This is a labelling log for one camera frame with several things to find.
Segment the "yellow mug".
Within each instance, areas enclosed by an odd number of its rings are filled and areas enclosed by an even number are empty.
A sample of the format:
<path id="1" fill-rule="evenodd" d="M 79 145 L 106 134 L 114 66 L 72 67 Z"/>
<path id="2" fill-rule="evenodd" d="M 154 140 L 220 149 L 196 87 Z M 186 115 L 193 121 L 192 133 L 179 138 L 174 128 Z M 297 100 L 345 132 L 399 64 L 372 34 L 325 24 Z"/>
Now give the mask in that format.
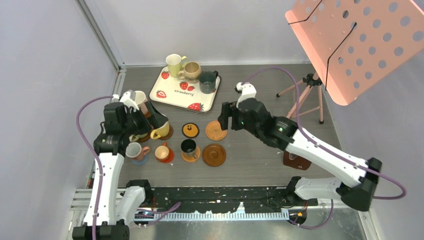
<path id="1" fill-rule="evenodd" d="M 166 121 L 161 127 L 158 127 L 156 129 L 153 129 L 150 133 L 151 139 L 159 139 L 160 137 L 164 137 L 168 134 L 170 129 L 170 124 L 168 121 Z"/>
<path id="2" fill-rule="evenodd" d="M 178 73 L 183 70 L 189 59 L 187 56 L 180 56 L 179 54 L 173 53 L 165 59 L 168 72 L 173 78 L 178 77 Z"/>

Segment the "dark walnut round coaster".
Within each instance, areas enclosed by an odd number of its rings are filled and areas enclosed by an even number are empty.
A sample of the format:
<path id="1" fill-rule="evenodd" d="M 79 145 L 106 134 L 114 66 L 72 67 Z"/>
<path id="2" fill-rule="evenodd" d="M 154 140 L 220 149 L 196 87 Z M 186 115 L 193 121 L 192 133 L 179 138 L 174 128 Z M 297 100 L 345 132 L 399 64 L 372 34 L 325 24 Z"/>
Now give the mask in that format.
<path id="1" fill-rule="evenodd" d="M 172 125 L 169 125 L 168 134 L 165 135 L 165 136 L 160 137 L 159 139 L 160 140 L 168 140 L 168 139 L 170 139 L 173 136 L 173 134 L 174 134 L 174 128 L 173 128 Z"/>

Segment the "pink white mug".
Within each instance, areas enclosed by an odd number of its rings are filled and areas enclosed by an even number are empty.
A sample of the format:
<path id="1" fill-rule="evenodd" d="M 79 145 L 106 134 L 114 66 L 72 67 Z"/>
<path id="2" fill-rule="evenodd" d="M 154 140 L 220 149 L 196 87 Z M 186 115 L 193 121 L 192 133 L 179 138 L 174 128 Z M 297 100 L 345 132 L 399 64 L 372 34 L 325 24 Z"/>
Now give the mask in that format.
<path id="1" fill-rule="evenodd" d="M 146 106 L 146 102 L 148 101 L 146 94 L 141 90 L 135 91 L 135 103 L 138 106 L 139 110 L 145 115 L 149 111 Z"/>

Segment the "woven rattan coaster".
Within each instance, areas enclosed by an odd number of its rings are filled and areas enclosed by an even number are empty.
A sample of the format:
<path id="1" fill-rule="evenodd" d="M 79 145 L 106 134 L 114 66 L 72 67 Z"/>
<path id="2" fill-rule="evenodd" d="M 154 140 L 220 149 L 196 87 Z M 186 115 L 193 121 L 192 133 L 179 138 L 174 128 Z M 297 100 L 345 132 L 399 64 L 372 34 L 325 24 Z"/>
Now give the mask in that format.
<path id="1" fill-rule="evenodd" d="M 222 130 L 219 121 L 214 120 L 206 125 L 205 134 L 210 140 L 221 141 L 227 136 L 228 131 Z"/>

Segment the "small orange cup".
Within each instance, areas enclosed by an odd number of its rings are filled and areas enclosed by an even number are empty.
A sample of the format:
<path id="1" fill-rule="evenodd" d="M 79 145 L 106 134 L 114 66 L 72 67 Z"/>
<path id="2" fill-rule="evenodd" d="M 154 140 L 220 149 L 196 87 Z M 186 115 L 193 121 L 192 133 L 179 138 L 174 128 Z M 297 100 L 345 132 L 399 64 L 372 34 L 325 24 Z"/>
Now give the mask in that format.
<path id="1" fill-rule="evenodd" d="M 170 161 L 171 150 L 165 142 L 155 149 L 154 155 L 156 160 L 161 163 L 168 163 Z"/>

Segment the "dark green mug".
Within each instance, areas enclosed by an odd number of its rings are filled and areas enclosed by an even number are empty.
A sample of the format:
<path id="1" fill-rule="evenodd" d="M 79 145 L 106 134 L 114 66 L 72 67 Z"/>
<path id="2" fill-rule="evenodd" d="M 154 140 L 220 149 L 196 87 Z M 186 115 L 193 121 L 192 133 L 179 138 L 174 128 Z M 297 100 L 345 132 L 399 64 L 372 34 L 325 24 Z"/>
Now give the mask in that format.
<path id="1" fill-rule="evenodd" d="M 219 73 L 215 71 L 203 71 L 199 77 L 199 87 L 203 94 L 212 94 L 216 90 L 217 77 Z"/>

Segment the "orange black smiley coaster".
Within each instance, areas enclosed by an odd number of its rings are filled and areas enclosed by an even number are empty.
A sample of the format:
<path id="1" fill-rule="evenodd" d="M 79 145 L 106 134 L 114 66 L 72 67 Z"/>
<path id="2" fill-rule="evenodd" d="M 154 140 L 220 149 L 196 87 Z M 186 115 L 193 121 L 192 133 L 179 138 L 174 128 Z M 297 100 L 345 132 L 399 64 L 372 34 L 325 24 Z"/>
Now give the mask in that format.
<path id="1" fill-rule="evenodd" d="M 182 126 L 181 132 L 186 138 L 194 139 L 199 135 L 200 129 L 197 124 L 188 122 Z"/>

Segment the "red apple smiley coaster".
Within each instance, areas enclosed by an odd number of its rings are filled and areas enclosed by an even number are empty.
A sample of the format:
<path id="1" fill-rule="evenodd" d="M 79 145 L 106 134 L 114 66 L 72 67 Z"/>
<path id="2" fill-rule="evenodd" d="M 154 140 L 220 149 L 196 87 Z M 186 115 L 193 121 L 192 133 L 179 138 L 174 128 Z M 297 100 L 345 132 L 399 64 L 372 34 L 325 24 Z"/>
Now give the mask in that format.
<path id="1" fill-rule="evenodd" d="M 160 163 L 168 164 L 174 160 L 175 154 L 172 149 L 164 148 L 159 151 L 155 151 L 155 157 Z"/>

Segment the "small pink white cup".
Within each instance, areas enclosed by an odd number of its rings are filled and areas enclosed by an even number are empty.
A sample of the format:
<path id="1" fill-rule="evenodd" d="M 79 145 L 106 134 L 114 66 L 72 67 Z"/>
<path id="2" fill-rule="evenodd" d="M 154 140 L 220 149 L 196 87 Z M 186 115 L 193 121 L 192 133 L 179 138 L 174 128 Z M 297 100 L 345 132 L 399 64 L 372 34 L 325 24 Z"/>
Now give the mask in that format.
<path id="1" fill-rule="evenodd" d="M 142 146 L 138 142 L 131 142 L 125 150 L 125 155 L 135 160 L 142 160 L 145 155 L 148 155 L 151 151 L 151 148 L 149 146 Z"/>

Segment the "dark maroon cup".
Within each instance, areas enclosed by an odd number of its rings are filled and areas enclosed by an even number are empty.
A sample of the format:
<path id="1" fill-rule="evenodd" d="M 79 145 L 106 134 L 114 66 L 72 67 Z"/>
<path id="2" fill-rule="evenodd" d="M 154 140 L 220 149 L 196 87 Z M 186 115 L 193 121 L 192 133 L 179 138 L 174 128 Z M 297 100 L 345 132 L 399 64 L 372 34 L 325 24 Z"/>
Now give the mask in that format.
<path id="1" fill-rule="evenodd" d="M 181 151 L 184 157 L 187 159 L 196 159 L 197 144 L 192 139 L 185 139 L 181 142 Z"/>

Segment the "blue round coaster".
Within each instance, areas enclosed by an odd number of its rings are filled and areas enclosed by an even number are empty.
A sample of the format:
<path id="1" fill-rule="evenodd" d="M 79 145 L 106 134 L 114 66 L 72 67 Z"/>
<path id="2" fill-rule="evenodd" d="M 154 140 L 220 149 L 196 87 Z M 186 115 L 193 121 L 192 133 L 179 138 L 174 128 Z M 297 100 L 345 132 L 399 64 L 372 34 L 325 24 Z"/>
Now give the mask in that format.
<path id="1" fill-rule="evenodd" d="M 132 159 L 131 162 L 134 165 L 142 166 L 142 165 L 145 165 L 148 162 L 148 160 L 149 160 L 149 155 L 145 155 L 142 160 Z"/>

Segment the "dark brown ridged coaster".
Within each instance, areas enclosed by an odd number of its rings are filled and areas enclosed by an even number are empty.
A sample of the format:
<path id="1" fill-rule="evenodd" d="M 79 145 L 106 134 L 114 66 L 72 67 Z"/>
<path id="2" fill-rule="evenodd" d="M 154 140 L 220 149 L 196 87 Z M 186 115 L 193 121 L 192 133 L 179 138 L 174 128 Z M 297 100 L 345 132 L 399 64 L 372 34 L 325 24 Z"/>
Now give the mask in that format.
<path id="1" fill-rule="evenodd" d="M 202 160 L 210 167 L 221 166 L 226 161 L 226 158 L 226 150 L 220 144 L 209 144 L 202 151 Z"/>

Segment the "beige brown cup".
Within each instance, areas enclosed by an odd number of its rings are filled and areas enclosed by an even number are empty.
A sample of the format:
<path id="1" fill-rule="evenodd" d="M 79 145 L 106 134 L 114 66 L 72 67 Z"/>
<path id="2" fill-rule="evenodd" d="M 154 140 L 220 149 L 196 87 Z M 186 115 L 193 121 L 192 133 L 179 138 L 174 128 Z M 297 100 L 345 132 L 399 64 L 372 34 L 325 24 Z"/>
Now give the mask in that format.
<path id="1" fill-rule="evenodd" d="M 197 62 L 190 61 L 178 72 L 177 78 L 184 79 L 189 83 L 196 83 L 199 81 L 201 73 L 202 67 Z"/>

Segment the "light orange round coaster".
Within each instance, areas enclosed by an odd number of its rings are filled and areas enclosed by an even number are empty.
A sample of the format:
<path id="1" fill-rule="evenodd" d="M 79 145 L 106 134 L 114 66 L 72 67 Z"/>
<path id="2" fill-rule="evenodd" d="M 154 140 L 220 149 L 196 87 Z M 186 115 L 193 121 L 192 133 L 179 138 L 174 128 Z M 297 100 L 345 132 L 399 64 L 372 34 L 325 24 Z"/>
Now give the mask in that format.
<path id="1" fill-rule="evenodd" d="M 181 152 L 181 157 L 185 162 L 194 163 L 202 155 L 201 149 L 199 146 L 196 147 L 194 152 L 186 154 L 184 151 Z"/>

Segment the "yellow mug back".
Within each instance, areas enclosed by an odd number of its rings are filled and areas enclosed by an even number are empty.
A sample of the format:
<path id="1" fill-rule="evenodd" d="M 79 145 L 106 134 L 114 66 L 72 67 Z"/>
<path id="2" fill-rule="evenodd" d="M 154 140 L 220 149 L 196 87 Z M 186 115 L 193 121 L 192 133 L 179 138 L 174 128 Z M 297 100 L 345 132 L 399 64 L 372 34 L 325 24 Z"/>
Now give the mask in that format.
<path id="1" fill-rule="evenodd" d="M 165 59 L 168 72 L 173 78 L 178 77 L 178 73 L 183 70 L 189 59 L 187 56 L 180 56 L 179 54 L 173 53 Z"/>

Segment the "brown ridged wooden coaster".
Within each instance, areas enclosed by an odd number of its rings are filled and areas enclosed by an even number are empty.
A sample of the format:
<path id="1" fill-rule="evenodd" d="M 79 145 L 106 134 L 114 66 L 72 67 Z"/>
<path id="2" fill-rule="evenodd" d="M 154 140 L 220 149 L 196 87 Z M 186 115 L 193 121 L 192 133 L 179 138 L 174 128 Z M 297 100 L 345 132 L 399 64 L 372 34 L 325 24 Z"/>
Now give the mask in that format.
<path id="1" fill-rule="evenodd" d="M 136 142 L 138 142 L 138 143 L 143 143 L 143 142 L 146 142 L 146 141 L 148 141 L 149 139 L 150 139 L 151 137 L 150 137 L 150 135 L 149 134 L 145 134 L 145 135 L 137 135 L 136 136 Z"/>

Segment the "light green cup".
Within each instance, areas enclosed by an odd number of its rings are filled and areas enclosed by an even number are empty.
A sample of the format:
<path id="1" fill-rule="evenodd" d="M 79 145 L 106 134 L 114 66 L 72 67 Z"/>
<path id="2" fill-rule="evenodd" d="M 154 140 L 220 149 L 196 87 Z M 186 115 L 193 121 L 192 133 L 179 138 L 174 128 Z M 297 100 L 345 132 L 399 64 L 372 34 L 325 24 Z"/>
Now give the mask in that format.
<path id="1" fill-rule="evenodd" d="M 133 134 L 129 137 L 130 142 L 139 142 L 139 143 L 145 142 L 149 139 L 150 139 L 149 133 L 142 134 L 142 135 L 134 135 Z"/>

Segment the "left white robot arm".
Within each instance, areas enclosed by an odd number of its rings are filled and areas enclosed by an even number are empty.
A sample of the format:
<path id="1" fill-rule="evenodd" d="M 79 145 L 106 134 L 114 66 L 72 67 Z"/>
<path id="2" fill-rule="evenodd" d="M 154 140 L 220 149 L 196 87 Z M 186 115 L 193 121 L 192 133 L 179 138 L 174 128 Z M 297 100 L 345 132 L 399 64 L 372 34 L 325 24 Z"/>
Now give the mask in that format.
<path id="1" fill-rule="evenodd" d="M 131 135 L 143 135 L 164 125 L 168 118 L 150 102 L 144 114 L 123 102 L 104 106 L 100 133 L 87 146 L 94 156 L 95 177 L 87 213 L 81 226 L 73 228 L 74 240 L 128 240 L 136 209 L 148 207 L 153 193 L 147 180 L 132 180 L 117 201 L 119 175 Z"/>

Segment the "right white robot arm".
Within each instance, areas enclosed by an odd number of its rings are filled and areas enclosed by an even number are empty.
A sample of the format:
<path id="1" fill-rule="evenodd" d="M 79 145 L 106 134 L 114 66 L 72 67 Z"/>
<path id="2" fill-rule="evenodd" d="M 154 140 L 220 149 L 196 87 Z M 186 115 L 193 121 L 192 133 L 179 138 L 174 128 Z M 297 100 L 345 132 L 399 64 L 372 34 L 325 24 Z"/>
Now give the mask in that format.
<path id="1" fill-rule="evenodd" d="M 255 98 L 224 102 L 218 122 L 222 130 L 246 130 L 265 145 L 304 158 L 333 175 L 332 178 L 293 177 L 285 192 L 291 205 L 303 200 L 341 200 L 348 207 L 367 212 L 379 183 L 382 162 L 349 155 L 321 141 L 284 116 L 273 116 Z"/>

